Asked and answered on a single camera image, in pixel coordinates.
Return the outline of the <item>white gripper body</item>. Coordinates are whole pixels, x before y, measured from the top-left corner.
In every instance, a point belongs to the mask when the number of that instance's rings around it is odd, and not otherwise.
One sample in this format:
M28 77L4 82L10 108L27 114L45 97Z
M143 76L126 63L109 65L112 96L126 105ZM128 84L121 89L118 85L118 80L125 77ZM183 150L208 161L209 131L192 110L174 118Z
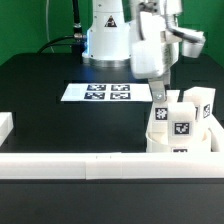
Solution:
M160 15L140 12L131 23L131 70L137 79L161 77L178 61L179 43Z

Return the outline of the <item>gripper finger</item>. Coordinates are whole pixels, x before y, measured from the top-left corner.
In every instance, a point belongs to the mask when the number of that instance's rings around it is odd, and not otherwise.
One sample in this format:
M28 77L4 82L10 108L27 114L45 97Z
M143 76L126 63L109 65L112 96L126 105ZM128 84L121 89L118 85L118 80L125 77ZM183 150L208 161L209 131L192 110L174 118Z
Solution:
M166 101L166 90L164 81L162 78L149 79L149 87L154 102L165 102Z

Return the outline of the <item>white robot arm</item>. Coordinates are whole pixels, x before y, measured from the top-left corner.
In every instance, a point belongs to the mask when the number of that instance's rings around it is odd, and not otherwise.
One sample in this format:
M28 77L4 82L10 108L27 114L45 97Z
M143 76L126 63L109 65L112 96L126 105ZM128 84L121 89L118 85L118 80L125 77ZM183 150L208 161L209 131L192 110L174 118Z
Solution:
M164 102L171 66L181 55L197 58L205 43L202 31L178 25L182 1L129 0L129 22L124 20L122 0L92 2L84 61L100 67L130 65L135 78L149 82L152 99Z

